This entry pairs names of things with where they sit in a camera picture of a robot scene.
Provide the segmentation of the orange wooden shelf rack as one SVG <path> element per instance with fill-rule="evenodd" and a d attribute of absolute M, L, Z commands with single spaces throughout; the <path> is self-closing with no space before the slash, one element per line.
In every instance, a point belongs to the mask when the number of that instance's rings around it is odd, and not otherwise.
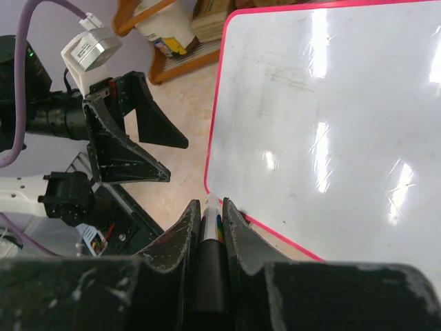
<path fill-rule="evenodd" d="M 133 30 L 152 47 L 148 79 L 154 85 L 218 61 L 223 27 L 234 1 L 197 1 L 189 11 L 183 1 L 119 1 L 115 33 Z"/>

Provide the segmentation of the white black marker pen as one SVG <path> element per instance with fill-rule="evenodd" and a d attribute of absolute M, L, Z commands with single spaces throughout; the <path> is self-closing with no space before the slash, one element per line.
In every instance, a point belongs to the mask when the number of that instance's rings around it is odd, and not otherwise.
<path fill-rule="evenodd" d="M 205 200 L 200 223 L 191 284 L 191 309 L 218 314 L 230 311 L 229 267 L 221 204 L 211 194 Z"/>

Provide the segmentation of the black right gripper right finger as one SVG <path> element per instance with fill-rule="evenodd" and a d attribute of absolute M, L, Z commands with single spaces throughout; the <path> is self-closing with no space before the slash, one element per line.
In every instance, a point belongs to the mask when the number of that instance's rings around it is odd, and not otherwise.
<path fill-rule="evenodd" d="M 272 330 L 264 265 L 290 262 L 246 222 L 234 202 L 223 199 L 223 231 L 237 330 Z"/>

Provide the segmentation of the tan block left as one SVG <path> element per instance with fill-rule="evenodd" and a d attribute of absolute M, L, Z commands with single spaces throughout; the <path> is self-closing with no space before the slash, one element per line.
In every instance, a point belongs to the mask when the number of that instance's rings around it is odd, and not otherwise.
<path fill-rule="evenodd" d="M 197 1 L 191 22 L 192 32 L 201 43 L 221 39 L 226 19 L 235 8 L 235 1 Z"/>

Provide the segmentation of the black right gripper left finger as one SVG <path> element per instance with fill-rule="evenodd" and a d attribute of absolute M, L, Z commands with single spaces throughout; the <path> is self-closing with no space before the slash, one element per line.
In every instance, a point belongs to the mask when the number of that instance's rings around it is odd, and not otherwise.
<path fill-rule="evenodd" d="M 191 200 L 179 220 L 139 252 L 143 264 L 134 290 L 136 330 L 181 328 L 200 222 L 201 203 Z"/>

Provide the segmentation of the white bag lower shelf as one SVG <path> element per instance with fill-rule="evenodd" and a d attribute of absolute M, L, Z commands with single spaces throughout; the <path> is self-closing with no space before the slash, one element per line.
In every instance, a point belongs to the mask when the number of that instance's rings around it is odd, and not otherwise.
<path fill-rule="evenodd" d="M 166 57 L 189 54 L 198 39 L 191 29 L 192 17 L 182 1 L 174 1 L 135 25 L 136 29 Z"/>

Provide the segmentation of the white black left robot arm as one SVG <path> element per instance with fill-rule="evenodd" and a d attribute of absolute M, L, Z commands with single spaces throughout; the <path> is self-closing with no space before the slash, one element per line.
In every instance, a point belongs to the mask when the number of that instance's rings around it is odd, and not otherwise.
<path fill-rule="evenodd" d="M 1 211 L 61 219 L 103 229 L 123 219 L 116 202 L 95 193 L 95 183 L 168 182 L 170 171 L 142 143 L 186 148 L 184 134 L 159 108 L 145 75 L 105 77 L 87 93 L 51 91 L 52 81 L 32 48 L 25 58 L 24 118 L 31 134 L 86 141 L 92 172 L 52 172 L 1 179 Z"/>

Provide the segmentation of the pink framed whiteboard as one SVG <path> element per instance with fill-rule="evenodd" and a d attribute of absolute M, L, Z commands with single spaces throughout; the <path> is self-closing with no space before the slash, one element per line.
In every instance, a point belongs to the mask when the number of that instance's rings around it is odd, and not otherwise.
<path fill-rule="evenodd" d="M 236 10 L 205 189 L 318 261 L 440 286 L 440 2 Z"/>

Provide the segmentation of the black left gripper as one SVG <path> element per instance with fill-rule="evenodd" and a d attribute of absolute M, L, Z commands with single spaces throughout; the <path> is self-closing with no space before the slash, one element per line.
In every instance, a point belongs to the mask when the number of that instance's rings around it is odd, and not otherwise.
<path fill-rule="evenodd" d="M 82 102 L 92 176 L 99 183 L 168 182 L 171 172 L 118 127 L 135 111 L 139 141 L 186 149 L 189 141 L 154 101 L 145 74 L 131 71 L 88 88 Z"/>

